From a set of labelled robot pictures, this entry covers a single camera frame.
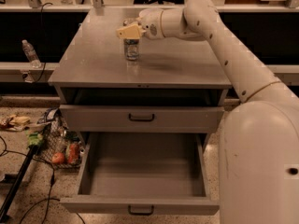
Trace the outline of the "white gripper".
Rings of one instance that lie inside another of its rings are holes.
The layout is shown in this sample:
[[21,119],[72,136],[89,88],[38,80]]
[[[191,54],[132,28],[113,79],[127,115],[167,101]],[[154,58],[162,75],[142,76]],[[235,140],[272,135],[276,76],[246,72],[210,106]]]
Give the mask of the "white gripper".
[[157,40],[163,39],[161,18],[163,11],[160,8],[147,8],[139,13],[140,24],[137,22],[122,26],[116,33],[122,39],[140,39],[144,37]]

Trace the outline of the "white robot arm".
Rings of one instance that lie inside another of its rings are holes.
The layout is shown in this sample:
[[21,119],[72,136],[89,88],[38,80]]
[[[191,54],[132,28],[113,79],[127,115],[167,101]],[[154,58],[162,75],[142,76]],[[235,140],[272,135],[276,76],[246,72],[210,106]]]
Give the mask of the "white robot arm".
[[220,222],[299,224],[299,98],[224,25],[212,1],[144,9],[116,33],[208,42],[241,101],[221,128]]

